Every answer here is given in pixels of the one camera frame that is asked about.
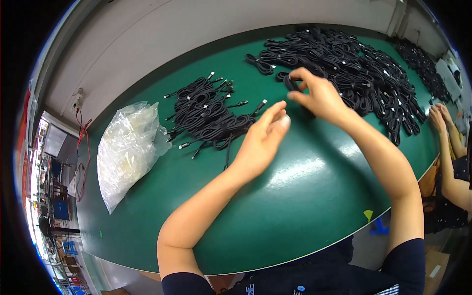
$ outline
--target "blue stool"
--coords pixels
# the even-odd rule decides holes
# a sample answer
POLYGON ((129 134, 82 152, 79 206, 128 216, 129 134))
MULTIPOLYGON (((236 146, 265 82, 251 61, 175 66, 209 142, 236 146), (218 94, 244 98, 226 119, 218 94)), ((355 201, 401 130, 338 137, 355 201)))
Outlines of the blue stool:
POLYGON ((371 230, 370 231, 370 234, 371 236, 375 236, 375 235, 388 235, 390 233, 390 228, 386 228, 384 225, 383 225, 383 222, 382 222, 382 217, 380 216, 379 218, 377 218, 375 221, 375 230, 371 230))
POLYGON ((73 254, 77 255, 77 251, 74 249, 74 241, 70 242, 62 242, 62 249, 64 249, 64 252, 66 254, 73 254))

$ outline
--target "worker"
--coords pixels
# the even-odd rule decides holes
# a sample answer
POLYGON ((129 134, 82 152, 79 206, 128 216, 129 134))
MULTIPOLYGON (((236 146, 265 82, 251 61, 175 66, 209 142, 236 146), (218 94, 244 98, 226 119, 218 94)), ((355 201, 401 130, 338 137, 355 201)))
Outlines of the worker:
MULTIPOLYGON (((295 91, 289 92, 287 97, 346 131, 390 197, 392 215, 386 258, 381 271, 349 265, 353 252, 350 237, 296 261, 248 272, 231 289, 217 292, 225 295, 373 295, 388 290, 385 294, 422 294, 425 283, 423 210, 418 183, 408 160, 390 140, 348 108, 328 80, 312 75, 305 68, 292 71, 290 77, 302 79, 299 88, 301 91, 308 88, 309 94, 295 91)), ((203 277, 192 248, 231 197, 258 177, 274 159, 290 128, 286 105, 285 101, 280 101, 267 109, 249 129, 231 166, 178 207, 162 225, 157 258, 165 295, 216 294, 203 277)))
POLYGON ((433 187, 427 189, 420 183, 425 234, 437 233, 445 228, 468 226, 472 217, 467 148, 462 146, 451 115, 443 104, 432 106, 430 117, 439 133, 439 161, 430 168, 437 171, 430 173, 433 187), (451 160, 448 129, 455 161, 451 160))

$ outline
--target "red wire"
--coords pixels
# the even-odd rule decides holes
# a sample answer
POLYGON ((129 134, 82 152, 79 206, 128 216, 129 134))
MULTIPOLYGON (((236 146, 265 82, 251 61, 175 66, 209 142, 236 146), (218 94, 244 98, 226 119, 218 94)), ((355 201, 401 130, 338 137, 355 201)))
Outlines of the red wire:
POLYGON ((77 198, 76 198, 77 202, 80 202, 81 195, 82 195, 82 190, 84 189, 84 185, 85 185, 85 176, 86 176, 86 173, 87 173, 87 168, 88 168, 88 164, 90 163, 90 158, 91 158, 90 157, 90 146, 89 146, 87 127, 92 122, 92 119, 88 120, 88 122, 83 127, 82 127, 82 124, 80 124, 79 119, 77 118, 77 115, 76 115, 76 120, 77 120, 77 123, 79 123, 80 128, 82 129, 80 131, 79 140, 77 141, 77 146, 79 146, 80 141, 82 140, 82 137, 84 136, 84 133, 85 133, 85 135, 87 136, 87 149, 88 149, 88 153, 89 153, 89 160, 87 161, 87 165, 85 166, 85 169, 84 169, 84 176, 82 177, 82 187, 80 188, 79 196, 77 196, 77 198))

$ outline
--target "green table surface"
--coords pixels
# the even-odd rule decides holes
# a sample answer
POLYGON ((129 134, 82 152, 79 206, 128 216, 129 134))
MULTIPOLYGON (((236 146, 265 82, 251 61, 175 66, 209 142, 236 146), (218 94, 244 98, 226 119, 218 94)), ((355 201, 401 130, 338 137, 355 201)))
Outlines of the green table surface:
MULTIPOLYGON (((359 40, 383 50, 407 69, 417 99, 425 110, 431 95, 420 78, 409 70, 394 48, 378 39, 359 40)), ((232 109, 250 113, 263 99, 267 106, 286 98, 287 90, 275 75, 263 76, 244 62, 246 53, 264 49, 264 40, 237 46, 175 71, 156 81, 114 111, 138 101, 159 101, 160 122, 173 113, 175 98, 163 99, 200 76, 215 71, 215 77, 234 79, 236 92, 228 104, 248 100, 232 109)), ((275 72, 287 70, 277 66, 275 72)), ((453 116, 457 110, 449 108, 453 116)), ((309 120, 299 105, 287 102, 292 125, 273 163, 257 179, 243 187, 217 217, 194 253, 206 275, 228 274, 269 267, 325 248, 368 224, 390 208, 390 202, 355 142, 341 129, 321 119, 309 120)), ((181 135, 160 157, 152 170, 139 180, 109 215, 97 179, 97 146, 112 115, 93 123, 89 133, 92 159, 84 195, 77 204, 84 249, 89 254, 134 269, 159 272, 156 241, 163 222, 185 200, 198 192, 223 169, 226 151, 207 148, 191 160, 198 144, 179 150, 190 136, 181 135)), ((374 114, 365 119, 385 133, 374 114)), ((235 157, 243 136, 231 145, 235 157)), ((407 137, 402 129, 400 150, 419 179, 439 152, 437 132, 431 124, 421 126, 418 136, 407 137)), ((85 140, 79 161, 86 163, 85 140)))

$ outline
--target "cable bundle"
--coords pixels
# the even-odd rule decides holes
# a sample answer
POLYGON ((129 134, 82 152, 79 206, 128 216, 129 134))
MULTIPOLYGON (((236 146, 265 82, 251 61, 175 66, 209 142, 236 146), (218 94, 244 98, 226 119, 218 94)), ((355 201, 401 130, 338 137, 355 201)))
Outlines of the cable bundle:
MULTIPOLYGON (((267 40, 267 47, 251 56, 251 61, 281 65, 290 69, 305 67, 316 76, 328 79, 339 92, 344 103, 359 115, 373 112, 385 125, 392 142, 400 144, 400 127, 407 135, 419 134, 426 116, 420 109, 414 86, 408 82, 404 69, 388 54, 363 44, 354 35, 341 31, 303 29, 287 34, 285 41, 267 40)), ((276 80, 284 81, 287 72, 278 72, 276 80)))
POLYGON ((449 91, 443 79, 436 71, 436 64, 429 58, 423 48, 407 39, 392 38, 394 47, 408 67, 420 76, 428 91, 441 101, 451 101, 449 91))
POLYGON ((179 149, 188 147, 197 141, 202 141, 192 159, 205 147, 206 143, 212 143, 218 151, 228 148, 224 168, 226 169, 229 162, 231 142, 247 133, 249 127, 256 121, 254 115, 267 101, 263 100, 251 114, 237 116, 229 112, 229 108, 245 105, 248 101, 241 101, 229 106, 225 105, 225 101, 231 97, 230 93, 234 92, 233 81, 226 79, 214 88, 213 84, 222 80, 223 77, 211 81, 213 75, 214 72, 208 78, 200 77, 188 86, 164 96, 164 98, 168 98, 176 95, 177 99, 174 104, 175 114, 166 118, 166 120, 170 120, 175 117, 175 127, 169 129, 166 133, 170 135, 168 141, 174 140, 184 131, 195 138, 192 142, 179 145, 179 149))

